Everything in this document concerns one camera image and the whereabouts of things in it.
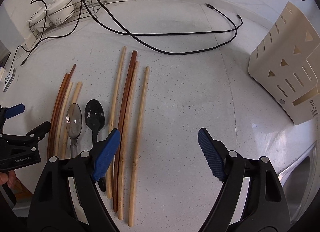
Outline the person left hand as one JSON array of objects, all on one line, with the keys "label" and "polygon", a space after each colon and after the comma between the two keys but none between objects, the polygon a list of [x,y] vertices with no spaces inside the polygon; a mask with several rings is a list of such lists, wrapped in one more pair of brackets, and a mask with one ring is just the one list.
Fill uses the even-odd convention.
[{"label": "person left hand", "polygon": [[0,173],[0,184],[7,184],[9,188],[13,188],[16,183],[16,173],[14,170],[9,171],[8,173]]}]

